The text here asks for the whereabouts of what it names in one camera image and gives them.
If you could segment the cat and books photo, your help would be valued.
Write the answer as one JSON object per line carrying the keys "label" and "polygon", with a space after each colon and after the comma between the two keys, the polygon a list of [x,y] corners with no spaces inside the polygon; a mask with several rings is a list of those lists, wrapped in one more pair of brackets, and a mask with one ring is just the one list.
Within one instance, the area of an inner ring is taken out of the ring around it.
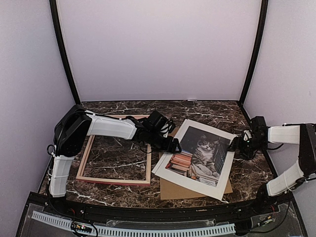
{"label": "cat and books photo", "polygon": [[174,154],[165,168],[216,187],[229,144],[227,138],[190,126],[180,142],[182,152]]}

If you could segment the white photo mat board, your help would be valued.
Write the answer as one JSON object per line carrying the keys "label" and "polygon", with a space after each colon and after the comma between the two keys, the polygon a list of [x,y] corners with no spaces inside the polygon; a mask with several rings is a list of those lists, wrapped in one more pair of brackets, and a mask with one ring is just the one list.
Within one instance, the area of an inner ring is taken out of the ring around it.
{"label": "white photo mat board", "polygon": [[183,188],[222,200],[235,155],[228,147],[236,135],[186,119],[175,137],[180,142],[181,152],[163,154],[152,173]]}

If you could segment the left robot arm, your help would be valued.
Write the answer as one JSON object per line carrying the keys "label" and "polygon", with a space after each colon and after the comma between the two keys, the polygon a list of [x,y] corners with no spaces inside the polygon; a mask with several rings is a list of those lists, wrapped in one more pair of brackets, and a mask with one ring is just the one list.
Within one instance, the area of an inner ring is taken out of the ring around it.
{"label": "left robot arm", "polygon": [[182,151],[177,138],[170,136],[174,130],[173,120],[158,111],[148,117],[125,116],[116,118],[96,114],[74,105],[54,128],[53,143],[47,146],[52,157],[48,193],[53,197],[50,207],[59,215],[66,215],[70,205],[62,197],[66,195],[66,184],[71,164],[81,151],[86,136],[108,136],[146,143],[154,151],[177,154]]}

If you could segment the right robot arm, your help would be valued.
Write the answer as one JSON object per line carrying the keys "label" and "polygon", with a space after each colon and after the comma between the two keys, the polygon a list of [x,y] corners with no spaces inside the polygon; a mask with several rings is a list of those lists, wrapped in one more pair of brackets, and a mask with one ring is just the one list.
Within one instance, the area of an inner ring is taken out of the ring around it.
{"label": "right robot arm", "polygon": [[233,138],[229,152],[238,152],[252,160],[258,151],[283,158],[287,165],[274,179],[260,186],[252,204],[256,214],[263,214],[279,196],[313,179],[316,173],[315,123],[284,123],[268,126],[263,116],[250,120],[250,128]]}

